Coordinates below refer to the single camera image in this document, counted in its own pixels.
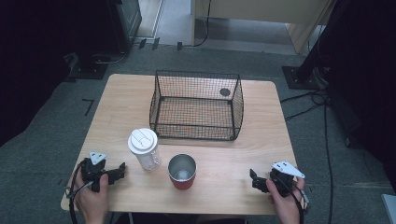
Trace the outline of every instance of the metal cup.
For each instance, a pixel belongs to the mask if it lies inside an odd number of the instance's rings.
[[[189,189],[195,179],[197,165],[187,154],[178,154],[169,161],[168,172],[177,189]]]

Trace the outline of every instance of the mesh basket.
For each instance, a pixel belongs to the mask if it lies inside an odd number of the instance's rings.
[[[235,140],[243,114],[239,75],[156,71],[149,125],[160,138]]]

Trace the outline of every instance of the person's right hand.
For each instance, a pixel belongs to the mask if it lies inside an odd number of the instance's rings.
[[[294,201],[294,198],[291,195],[285,198],[282,197],[277,191],[277,188],[271,179],[267,179],[265,184],[267,185],[267,188],[271,193],[271,195],[269,196],[269,200],[271,201],[271,203],[275,204],[276,214],[280,220],[280,223],[281,224],[300,223],[300,212],[296,202]],[[296,184],[297,188],[303,189],[304,184],[305,181],[302,178],[297,177],[297,184]],[[298,189],[295,189],[293,191],[293,194],[300,202],[303,196],[301,195],[301,192]]]
[[[71,185],[71,180],[73,176],[70,177],[68,187]],[[81,177],[81,170],[78,170],[76,176],[76,183],[74,190],[79,189],[84,185]],[[106,215],[108,211],[108,197],[107,197],[107,187],[108,187],[108,175],[102,175],[99,181],[100,191],[94,192],[90,188],[81,189],[75,196],[75,204],[84,216],[87,224],[95,223],[105,223]]]

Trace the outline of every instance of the gray carpet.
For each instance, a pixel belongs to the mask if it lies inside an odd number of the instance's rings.
[[[307,91],[290,90],[281,66],[299,66],[303,61],[302,56],[217,49],[177,51],[175,46],[151,50],[147,45],[133,48],[123,61],[111,64],[103,80],[61,83],[28,129],[0,148],[0,223],[71,223],[60,206],[64,185],[111,74],[153,75],[157,69],[237,73],[242,79],[275,82],[279,98],[285,99]],[[94,100],[91,110],[90,102],[83,99]],[[312,105],[305,97],[286,102],[282,108],[287,117]],[[394,195],[394,191],[382,164],[364,149],[347,148],[337,117],[330,107],[326,112],[334,181],[332,223],[389,223],[381,194]],[[299,169],[307,176],[312,208],[305,223],[327,223],[330,214],[324,120],[322,106],[287,121]],[[252,224],[277,223],[273,216],[248,219]]]

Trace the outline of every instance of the table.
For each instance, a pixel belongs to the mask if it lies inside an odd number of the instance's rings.
[[[296,165],[276,86],[268,81],[242,80],[245,111],[241,132],[232,142],[160,140],[162,164],[146,172],[128,148],[131,131],[149,127],[154,76],[112,75],[92,120],[77,164],[90,151],[106,153],[106,169],[126,162],[125,177],[109,187],[110,211],[272,215],[265,194],[251,187],[249,169],[268,176],[271,164]],[[179,153],[192,155],[197,175],[190,189],[176,189],[167,164]],[[68,209],[65,196],[62,209]]]
[[[210,17],[286,23],[291,42],[300,53],[319,24],[326,24],[336,0],[216,0]],[[191,0],[192,44],[196,18],[206,18],[209,0]]]

